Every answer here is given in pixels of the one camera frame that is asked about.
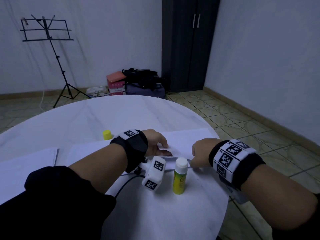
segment hand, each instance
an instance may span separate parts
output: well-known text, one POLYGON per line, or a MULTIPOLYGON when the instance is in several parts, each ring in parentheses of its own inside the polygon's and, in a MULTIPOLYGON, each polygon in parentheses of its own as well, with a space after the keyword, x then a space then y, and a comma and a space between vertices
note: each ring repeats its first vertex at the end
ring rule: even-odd
POLYGON ((167 150, 160 150, 158 143, 164 148, 169 148, 167 139, 159 132, 156 132, 154 129, 142 130, 144 135, 148 140, 148 150, 146 151, 146 157, 149 156, 172 156, 172 153, 167 150))
POLYGON ((192 146, 192 155, 194 158, 190 161, 190 166, 192 168, 210 166, 210 152, 221 141, 220 139, 205 138, 194 143, 192 146))

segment person's right arm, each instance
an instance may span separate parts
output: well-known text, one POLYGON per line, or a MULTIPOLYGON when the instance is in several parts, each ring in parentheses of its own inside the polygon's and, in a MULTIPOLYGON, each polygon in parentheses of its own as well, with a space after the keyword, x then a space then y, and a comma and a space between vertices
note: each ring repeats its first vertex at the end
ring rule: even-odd
MULTIPOLYGON (((192 148, 193 168, 210 166, 209 154, 222 142, 206 138, 192 148)), ((302 185, 265 164, 256 167, 241 185, 241 191, 266 222, 278 230, 293 230, 308 222, 318 206, 317 197, 302 185)))

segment tile floor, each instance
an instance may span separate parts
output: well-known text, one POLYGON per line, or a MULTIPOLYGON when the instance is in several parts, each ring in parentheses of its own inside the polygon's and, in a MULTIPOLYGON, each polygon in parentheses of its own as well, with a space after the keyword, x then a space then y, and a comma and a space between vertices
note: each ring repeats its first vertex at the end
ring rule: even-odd
MULTIPOLYGON (((53 109, 56 99, 56 96, 44 97, 42 108, 45 111, 53 109)), ((76 100, 62 97, 57 106, 84 99, 84 95, 78 95, 76 100)), ((320 193, 320 156, 204 91, 170 94, 166 99, 200 115, 222 140, 241 138, 258 151, 267 165, 312 192, 320 193)), ((40 101, 40 97, 0 100, 0 133, 43 113, 39 108, 40 101)), ((232 200, 228 204, 220 237, 223 240, 272 239, 270 226, 250 202, 239 205, 232 200)))

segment person's left hand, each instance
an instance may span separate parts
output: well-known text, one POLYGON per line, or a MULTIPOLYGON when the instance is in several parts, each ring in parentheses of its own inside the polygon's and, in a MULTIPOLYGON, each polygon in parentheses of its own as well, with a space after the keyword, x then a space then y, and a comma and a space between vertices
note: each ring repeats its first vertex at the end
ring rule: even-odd
POLYGON ((158 143, 160 143, 164 148, 169 148, 167 139, 159 132, 154 129, 142 130, 144 135, 148 140, 148 150, 146 151, 145 157, 149 156, 172 156, 172 153, 167 150, 160 150, 158 148, 158 143))

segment glue stick label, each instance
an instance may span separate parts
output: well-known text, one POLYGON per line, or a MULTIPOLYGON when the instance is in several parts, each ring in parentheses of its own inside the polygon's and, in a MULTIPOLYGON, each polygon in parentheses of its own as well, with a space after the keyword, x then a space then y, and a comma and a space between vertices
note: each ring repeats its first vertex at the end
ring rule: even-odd
POLYGON ((174 171, 173 176, 173 192, 176 195, 180 195, 184 192, 185 185, 186 185, 186 176, 187 174, 179 174, 174 171))

